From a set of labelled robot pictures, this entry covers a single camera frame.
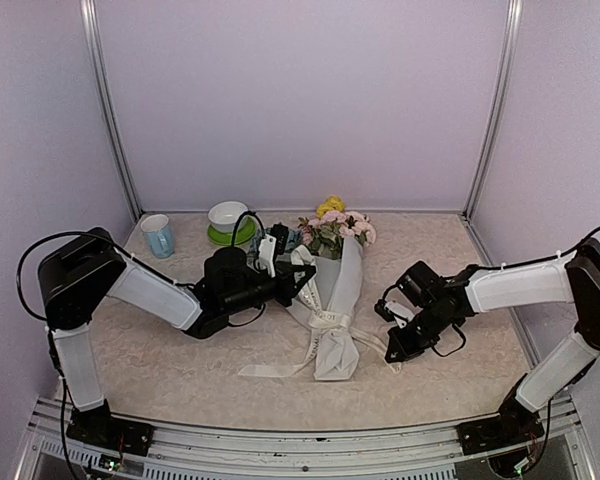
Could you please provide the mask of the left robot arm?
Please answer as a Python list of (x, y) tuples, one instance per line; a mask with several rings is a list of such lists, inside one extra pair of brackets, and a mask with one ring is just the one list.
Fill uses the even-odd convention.
[(107, 298), (151, 314), (195, 339), (232, 327), (231, 316), (274, 300), (289, 307), (316, 273), (311, 264), (279, 259), (284, 226), (264, 241), (264, 267), (252, 268), (229, 246), (207, 258), (203, 277), (179, 283), (117, 245), (100, 227), (69, 233), (69, 243), (38, 267), (47, 337), (63, 394), (72, 403), (66, 437), (105, 450), (147, 456), (154, 428), (112, 414), (93, 356), (90, 323)]

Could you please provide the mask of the yellow fake flower stem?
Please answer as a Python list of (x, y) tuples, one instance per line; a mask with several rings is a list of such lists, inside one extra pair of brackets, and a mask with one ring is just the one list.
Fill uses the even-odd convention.
[(330, 196), (316, 209), (316, 216), (323, 218), (330, 211), (344, 212), (346, 203), (339, 196)]

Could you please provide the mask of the pink fake flower bunch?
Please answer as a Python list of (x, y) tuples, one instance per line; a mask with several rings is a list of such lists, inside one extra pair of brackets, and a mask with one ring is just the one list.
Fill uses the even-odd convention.
[(339, 260), (344, 240), (351, 238), (362, 247), (375, 243), (377, 232), (367, 215), (357, 211), (330, 210), (322, 217), (300, 217), (302, 244), (314, 256)]

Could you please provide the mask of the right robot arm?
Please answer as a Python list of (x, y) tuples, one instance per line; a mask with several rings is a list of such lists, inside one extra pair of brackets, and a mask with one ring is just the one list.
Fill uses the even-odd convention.
[(404, 363), (435, 351), (447, 328), (459, 332), (471, 317), (499, 310), (573, 307), (572, 330), (507, 393), (497, 412), (457, 428), (464, 454), (513, 446), (547, 434), (542, 409), (582, 378), (600, 357), (600, 242), (588, 236), (576, 246), (511, 265), (470, 264), (444, 277), (419, 261), (393, 284), (417, 313), (386, 297), (375, 312), (392, 323), (387, 363)]

